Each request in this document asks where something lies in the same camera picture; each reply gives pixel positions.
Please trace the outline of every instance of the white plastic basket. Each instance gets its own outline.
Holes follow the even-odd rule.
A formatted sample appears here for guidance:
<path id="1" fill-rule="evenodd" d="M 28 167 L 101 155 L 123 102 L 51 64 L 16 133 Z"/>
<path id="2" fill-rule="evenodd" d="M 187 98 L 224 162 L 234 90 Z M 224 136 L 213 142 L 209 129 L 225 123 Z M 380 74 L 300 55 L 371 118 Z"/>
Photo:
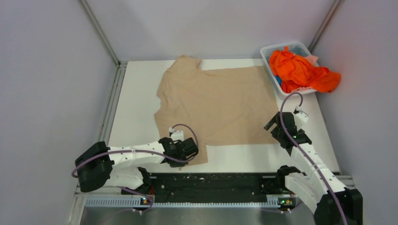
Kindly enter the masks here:
<path id="1" fill-rule="evenodd" d="M 276 88 L 279 90 L 280 94 L 285 97 L 288 96 L 290 93 L 286 93 L 282 90 L 281 86 L 279 85 L 278 81 L 276 80 L 274 73 L 271 70 L 271 67 L 269 66 L 269 58 L 271 57 L 272 53 L 275 50 L 284 50 L 285 46 L 288 46 L 289 51 L 291 51 L 294 47 L 299 47 L 302 51 L 304 51 L 307 55 L 311 55 L 310 51 L 307 49 L 307 47 L 299 42 L 299 41 L 292 41 L 292 42 L 287 42 L 287 43 L 282 43 L 282 44 L 276 44 L 276 45 L 269 45 L 261 48 L 260 53 L 261 56 L 264 60 L 265 63 L 265 70 L 267 71 L 269 78 L 272 80 Z M 297 90 L 296 92 L 300 92 L 301 94 L 309 94 L 309 93 L 314 93 L 316 92 L 315 89 L 308 87 L 308 88 L 302 88 L 300 90 Z"/>

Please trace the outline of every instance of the laundry basket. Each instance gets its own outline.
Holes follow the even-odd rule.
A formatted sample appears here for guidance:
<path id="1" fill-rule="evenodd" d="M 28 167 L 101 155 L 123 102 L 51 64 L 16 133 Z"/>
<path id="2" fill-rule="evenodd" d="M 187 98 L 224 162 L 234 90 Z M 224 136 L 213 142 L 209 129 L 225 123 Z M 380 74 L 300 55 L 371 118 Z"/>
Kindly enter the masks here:
<path id="1" fill-rule="evenodd" d="M 282 43 L 282 44 L 276 44 L 276 45 L 269 45 L 261 48 L 260 53 L 261 56 L 264 60 L 265 63 L 265 70 L 267 71 L 269 78 L 272 80 L 272 83 L 276 86 L 278 91 L 280 92 L 280 95 L 282 97 L 288 96 L 290 93 L 286 93 L 282 90 L 281 86 L 279 85 L 278 81 L 276 80 L 274 73 L 271 70 L 271 67 L 269 66 L 269 58 L 271 57 L 272 53 L 275 50 L 284 50 L 285 46 L 288 46 L 289 51 L 301 55 L 303 57 L 306 57 L 308 55 L 311 55 L 310 51 L 307 49 L 307 47 L 299 42 L 299 41 L 292 41 L 292 42 L 287 42 L 287 43 Z M 301 88 L 300 90 L 297 90 L 296 92 L 300 92 L 301 94 L 309 94 L 316 92 L 315 89 L 311 87 L 306 87 L 306 88 Z"/>

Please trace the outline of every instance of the beige t-shirt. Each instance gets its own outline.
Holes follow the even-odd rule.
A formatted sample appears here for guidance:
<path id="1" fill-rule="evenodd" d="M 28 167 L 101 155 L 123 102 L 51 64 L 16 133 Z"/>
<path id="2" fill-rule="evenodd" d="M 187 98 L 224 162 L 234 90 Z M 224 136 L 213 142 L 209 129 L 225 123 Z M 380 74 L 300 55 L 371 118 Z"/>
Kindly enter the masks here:
<path id="1" fill-rule="evenodd" d="M 181 56 L 164 73 L 155 113 L 160 137 L 183 123 L 199 140 L 199 154 L 189 165 L 208 162 L 206 145 L 277 143 L 263 127 L 278 107 L 264 67 L 201 70 L 200 59 Z M 184 137 L 192 137 L 185 127 Z"/>

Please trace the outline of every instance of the metal frame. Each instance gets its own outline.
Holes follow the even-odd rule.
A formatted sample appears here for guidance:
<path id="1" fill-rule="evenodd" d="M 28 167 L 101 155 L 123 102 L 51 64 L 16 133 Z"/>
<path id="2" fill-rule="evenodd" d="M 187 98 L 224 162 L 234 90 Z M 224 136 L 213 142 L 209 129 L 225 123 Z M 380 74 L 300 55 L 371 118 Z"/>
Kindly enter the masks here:
<path id="1" fill-rule="evenodd" d="M 95 33 L 97 33 L 99 40 L 104 45 L 104 48 L 109 54 L 109 56 L 112 58 L 112 61 L 115 63 L 115 65 L 117 66 L 120 65 L 120 61 L 118 60 L 116 53 L 114 52 L 111 44 L 108 41 L 108 38 L 106 37 L 100 24 L 98 23 L 97 18 L 95 18 L 94 13 L 92 12 L 90 6 L 87 3 L 87 0 L 79 0 L 79 3 L 87 16 L 87 19 L 90 21 L 92 27 L 94 28 Z"/>
<path id="2" fill-rule="evenodd" d="M 98 20 L 96 19 L 93 11 L 91 10 L 89 4 L 87 3 L 87 0 L 78 0 L 78 1 L 81 5 L 83 11 L 85 12 L 87 19 L 91 23 L 94 31 L 98 35 L 98 38 L 100 39 L 105 50 L 107 51 L 108 55 L 111 57 L 112 61 L 115 63 L 116 68 L 117 68 L 115 78 L 113 81 L 113 85 L 112 85 L 112 89 L 109 94 L 109 99 L 107 101 L 107 109 L 105 111 L 104 120 L 102 122 L 100 132 L 98 134 L 98 141 L 105 141 L 106 143 L 108 143 L 128 62 L 120 62 L 119 59 L 117 58 L 116 53 L 114 52 L 108 38 L 106 37 Z M 317 33 L 315 34 L 315 36 L 308 48 L 311 52 L 316 47 L 320 37 L 325 32 L 327 25 L 329 24 L 329 22 L 331 21 L 331 19 L 333 18 L 334 14 L 335 14 L 335 12 L 338 10 L 339 6 L 341 5 L 341 3 L 343 1 L 344 0 L 335 0 L 334 1 L 331 9 L 329 10 L 328 14 L 325 17 L 325 20 L 323 21 L 322 25 L 318 29 Z M 355 187 L 351 176 L 341 175 L 341 176 L 336 176 L 336 177 L 339 178 L 347 187 L 349 187 L 349 188 Z M 88 193 L 82 193 L 80 191 L 79 186 L 77 186 L 77 189 L 76 189 L 76 192 L 75 192 L 75 195 L 73 198 L 72 206 L 71 206 L 71 209 L 69 212 L 67 224 L 68 225 L 79 225 L 81 223 L 81 219 L 83 217 L 83 212 L 84 212 L 84 207 L 85 207 L 87 201 L 91 201 L 91 204 L 93 206 L 95 206 L 95 203 L 99 203 L 99 202 L 92 201 L 92 200 L 95 200 L 95 199 L 98 200 L 99 198 L 104 198 L 104 197 L 108 197 L 111 199 L 120 199 L 120 198 L 123 198 L 123 199 L 130 198 L 131 199 L 131 195 L 121 195 L 120 189 L 117 187 L 104 187 L 104 188 L 101 188 L 97 191 L 94 191 L 94 192 L 91 192 L 88 194 Z M 284 196 L 283 195 L 278 195 L 278 196 L 270 195 L 269 196 L 271 201 L 275 197 L 284 197 Z M 111 207 L 111 206 L 112 207 L 123 207 L 122 205 L 118 205 L 117 202 L 115 203 L 114 201 L 101 202 L 101 206 L 107 207 L 106 203 L 109 203 L 108 207 Z M 240 204 L 239 206 L 240 207 L 241 206 L 261 207 L 261 204 L 248 203 L 248 204 Z M 167 204 L 160 205 L 159 204 L 159 207 L 198 207 L 198 205 L 197 204 L 189 204 L 189 203 L 188 204 L 169 204 L 169 205 L 167 205 Z"/>
<path id="3" fill-rule="evenodd" d="M 313 50 L 315 49 L 316 45 L 318 44 L 319 39 L 322 37 L 324 34 L 327 25 L 329 25 L 329 22 L 332 20 L 333 16 L 335 15 L 336 11 L 339 9 L 341 4 L 344 2 L 344 0 L 335 0 L 333 2 L 332 7 L 330 8 L 328 14 L 326 15 L 325 19 L 323 20 L 321 26 L 319 27 L 318 31 L 316 32 L 313 40 L 311 41 L 310 45 L 308 46 L 308 50 L 312 53 Z"/>

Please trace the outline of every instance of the blue item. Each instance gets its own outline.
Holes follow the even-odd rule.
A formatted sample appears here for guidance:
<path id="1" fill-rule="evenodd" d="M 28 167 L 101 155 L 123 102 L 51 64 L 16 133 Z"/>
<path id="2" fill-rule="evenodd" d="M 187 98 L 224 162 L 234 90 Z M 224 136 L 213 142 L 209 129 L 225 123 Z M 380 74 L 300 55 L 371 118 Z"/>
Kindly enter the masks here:
<path id="1" fill-rule="evenodd" d="M 302 57 L 308 56 L 308 54 L 300 46 L 294 46 L 290 52 Z"/>
<path id="2" fill-rule="evenodd" d="M 279 76 L 275 76 L 276 81 L 278 81 L 279 86 L 282 86 L 282 80 Z"/>

